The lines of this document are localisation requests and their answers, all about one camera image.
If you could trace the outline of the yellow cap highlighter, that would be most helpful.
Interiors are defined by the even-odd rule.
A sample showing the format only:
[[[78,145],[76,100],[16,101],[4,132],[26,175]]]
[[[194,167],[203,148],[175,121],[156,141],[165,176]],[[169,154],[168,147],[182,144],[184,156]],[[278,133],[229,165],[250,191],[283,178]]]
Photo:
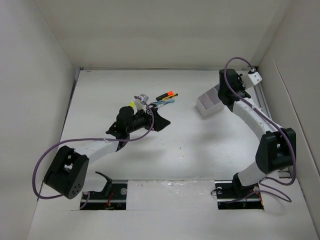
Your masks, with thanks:
[[[136,104],[134,101],[131,101],[128,106],[134,108],[136,106]]]

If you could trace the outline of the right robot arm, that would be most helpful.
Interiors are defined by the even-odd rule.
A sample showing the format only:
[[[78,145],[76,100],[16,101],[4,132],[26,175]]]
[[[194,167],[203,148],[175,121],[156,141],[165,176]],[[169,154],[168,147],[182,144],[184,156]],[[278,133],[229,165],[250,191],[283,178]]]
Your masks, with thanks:
[[[269,174],[288,167],[297,170],[296,132],[272,121],[246,91],[261,80],[257,71],[251,70],[246,75],[240,75],[231,68],[219,71],[218,98],[243,120],[259,140],[254,162],[236,173],[229,187],[233,198],[239,200],[256,194],[256,186],[268,180]]]

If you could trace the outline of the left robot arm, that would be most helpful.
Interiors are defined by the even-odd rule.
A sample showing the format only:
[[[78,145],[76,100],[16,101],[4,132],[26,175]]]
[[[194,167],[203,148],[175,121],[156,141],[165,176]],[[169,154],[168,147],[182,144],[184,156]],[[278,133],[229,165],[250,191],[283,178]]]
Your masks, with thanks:
[[[135,112],[133,107],[124,106],[119,110],[116,121],[106,131],[105,138],[89,140],[75,148],[67,145],[60,147],[44,176],[44,184],[67,199],[73,199],[85,186],[89,164],[133,142],[130,134],[137,130],[159,132],[170,124],[169,120],[159,115],[157,108]]]

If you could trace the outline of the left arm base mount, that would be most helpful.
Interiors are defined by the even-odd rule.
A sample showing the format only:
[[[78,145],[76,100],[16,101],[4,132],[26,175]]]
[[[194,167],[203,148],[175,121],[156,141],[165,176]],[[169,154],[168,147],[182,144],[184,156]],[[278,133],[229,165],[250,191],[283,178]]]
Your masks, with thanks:
[[[127,207],[128,181],[113,180],[102,172],[85,179],[80,210],[123,211]]]

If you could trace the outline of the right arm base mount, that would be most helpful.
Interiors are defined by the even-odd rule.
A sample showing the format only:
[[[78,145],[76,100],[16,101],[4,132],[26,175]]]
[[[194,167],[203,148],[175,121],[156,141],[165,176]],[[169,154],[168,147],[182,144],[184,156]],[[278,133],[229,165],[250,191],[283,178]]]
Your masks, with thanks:
[[[236,190],[231,180],[216,180],[211,195],[219,210],[263,210],[258,183]]]

